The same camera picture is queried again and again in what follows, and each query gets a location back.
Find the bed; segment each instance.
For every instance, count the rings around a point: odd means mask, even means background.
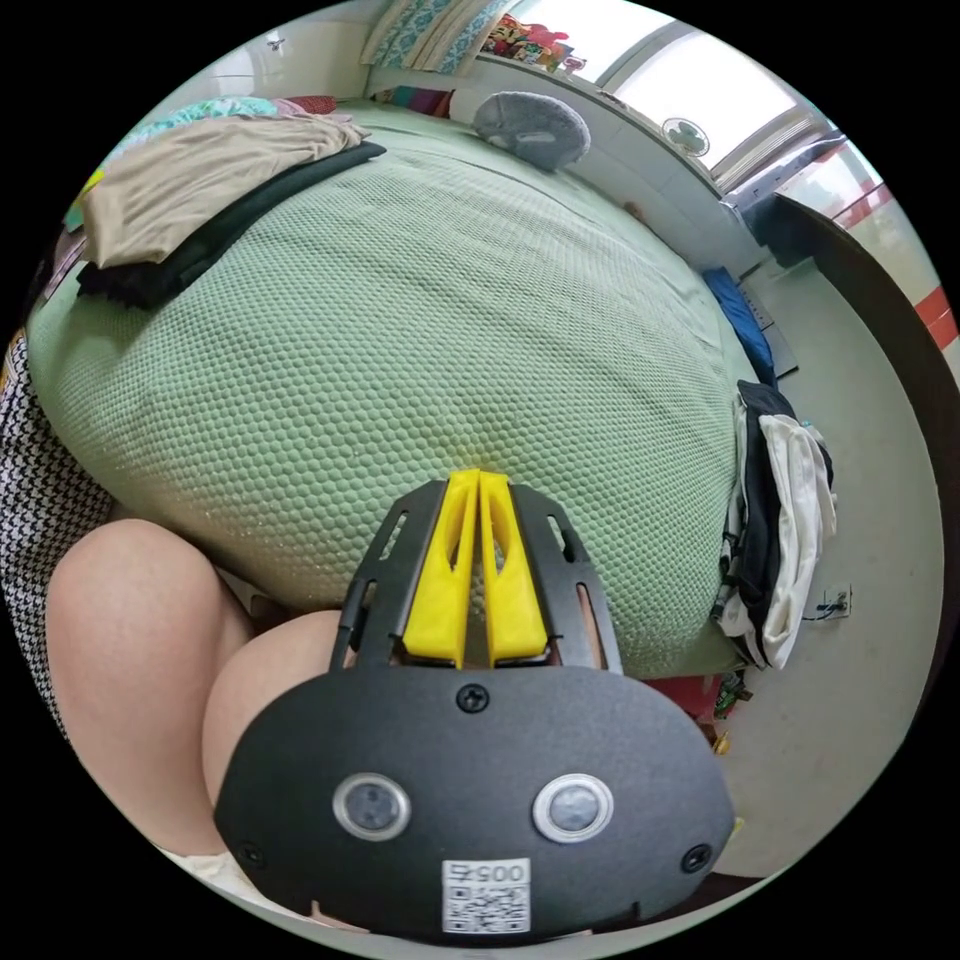
[[[629,675],[738,666],[708,615],[756,376],[703,280],[571,173],[344,109],[386,154],[271,210],[167,305],[78,298],[75,268],[32,316],[11,402],[62,446],[47,482],[79,471],[299,611],[337,605],[397,496],[502,471],[564,504]]]

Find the power outlet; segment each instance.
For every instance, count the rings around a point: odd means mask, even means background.
[[[853,586],[837,583],[823,591],[823,599],[817,604],[817,616],[824,620],[841,620],[853,612]]]

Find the black cloth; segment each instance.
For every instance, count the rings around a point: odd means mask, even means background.
[[[786,415],[797,419],[786,397],[774,387],[741,380],[737,384],[747,410],[747,449],[743,471],[745,523],[737,544],[739,567],[736,586],[759,637],[770,610],[773,588],[780,573],[780,495],[770,466],[766,438],[760,428],[763,416]],[[833,487],[833,461],[819,444]]]
[[[382,153],[386,153],[385,147],[364,140],[331,157],[284,170],[211,217],[162,263],[125,263],[103,269],[88,264],[77,278],[80,295],[101,294],[143,310],[159,307],[203,276],[247,229],[279,203]]]

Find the leg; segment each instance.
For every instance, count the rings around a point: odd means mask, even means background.
[[[225,849],[203,780],[203,716],[221,667],[252,634],[203,554],[140,520],[93,531],[51,578],[50,673],[73,748],[171,853]]]
[[[339,610],[296,617],[255,637],[220,671],[203,723],[203,773],[211,805],[254,717],[281,694],[330,669],[339,621]],[[348,653],[345,665],[351,659]]]

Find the gray round cushion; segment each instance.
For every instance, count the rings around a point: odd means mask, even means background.
[[[590,130],[583,117],[540,93],[495,93],[480,104],[473,129],[488,143],[541,170],[574,163],[590,149]]]

